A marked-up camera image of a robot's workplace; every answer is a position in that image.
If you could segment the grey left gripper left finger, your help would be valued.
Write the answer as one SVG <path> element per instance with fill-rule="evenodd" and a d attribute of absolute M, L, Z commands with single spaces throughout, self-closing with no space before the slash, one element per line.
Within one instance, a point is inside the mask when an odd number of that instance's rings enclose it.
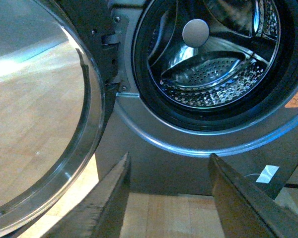
<path fill-rule="evenodd" d="M 89 194 L 42 235 L 44 238 L 118 238 L 130 192 L 126 153 Z"/>

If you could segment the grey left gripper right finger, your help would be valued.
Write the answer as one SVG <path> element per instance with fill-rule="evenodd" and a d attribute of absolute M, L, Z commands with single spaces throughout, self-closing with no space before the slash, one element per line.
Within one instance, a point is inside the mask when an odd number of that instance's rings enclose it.
<path fill-rule="evenodd" d="M 298 216 L 277 205 L 217 154 L 209 160 L 212 195 L 227 238 L 298 238 Z"/>

